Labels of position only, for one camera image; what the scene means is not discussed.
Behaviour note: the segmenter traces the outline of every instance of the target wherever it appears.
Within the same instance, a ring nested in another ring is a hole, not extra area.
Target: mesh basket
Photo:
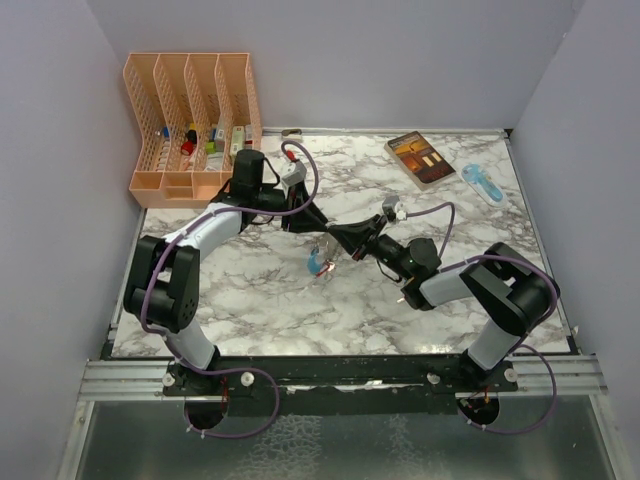
[[[124,79],[142,135],[129,190],[146,208],[199,208],[220,191],[233,170],[233,126],[251,125],[260,148],[262,124],[247,53],[132,53]],[[225,124],[222,166],[208,171],[206,144]],[[197,144],[181,151],[189,126]]]

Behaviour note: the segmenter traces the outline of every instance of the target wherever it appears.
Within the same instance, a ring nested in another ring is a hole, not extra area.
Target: gray wall
[[[52,478],[138,208],[121,65],[81,0],[0,3],[0,475]]]
[[[587,0],[518,123],[514,153],[579,341],[640,474],[640,3]]]
[[[247,51],[264,124],[513,127],[581,0],[87,0],[130,51]]]

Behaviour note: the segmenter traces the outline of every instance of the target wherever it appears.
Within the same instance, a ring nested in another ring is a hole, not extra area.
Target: red bottle cap
[[[193,143],[187,140],[180,147],[180,151],[182,152],[183,155],[191,155],[193,153],[193,148],[194,148]]]

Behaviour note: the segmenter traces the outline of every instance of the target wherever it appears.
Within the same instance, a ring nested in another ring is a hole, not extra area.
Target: white marble table
[[[482,253],[503,241],[542,267],[540,250],[501,135],[425,135],[458,171],[475,162],[486,167],[509,197],[504,210],[487,205],[458,177],[420,191],[383,150],[390,137],[306,136],[320,170],[316,204],[339,223],[369,218],[382,200],[399,194],[409,211],[444,201],[457,206],[443,265]],[[282,165],[277,137],[263,139],[263,152]],[[162,236],[182,226],[194,210],[149,210],[143,234]],[[442,210],[391,226],[401,243],[430,236],[439,246],[449,220]],[[251,226],[201,265],[196,319],[227,355],[348,355],[462,352],[486,321],[475,299],[450,302],[429,312],[398,304],[399,287],[383,277],[373,259],[354,262],[344,252],[327,278],[306,267],[318,234],[281,232],[279,222]],[[546,352],[566,352],[566,329],[555,313],[530,337]],[[162,340],[145,334],[123,312],[113,356],[166,356]]]

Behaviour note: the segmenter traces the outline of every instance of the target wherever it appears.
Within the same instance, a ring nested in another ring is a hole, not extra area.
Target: black mounting plate
[[[455,414],[455,393],[476,392],[489,387],[491,392],[512,392],[515,382],[505,378],[512,368],[502,362],[482,383],[460,376],[461,355],[370,355],[370,356],[260,356],[221,357],[216,369],[253,367],[274,377],[280,388],[281,414],[352,415],[381,413]],[[168,397],[222,395],[220,377],[206,377],[171,363],[167,372],[176,382],[165,387]],[[427,374],[440,377],[433,385]],[[227,377],[229,415],[269,415],[273,408],[273,387],[254,374],[253,385],[245,387],[240,375]],[[367,382],[389,385],[366,385]],[[359,389],[344,387],[362,386]]]

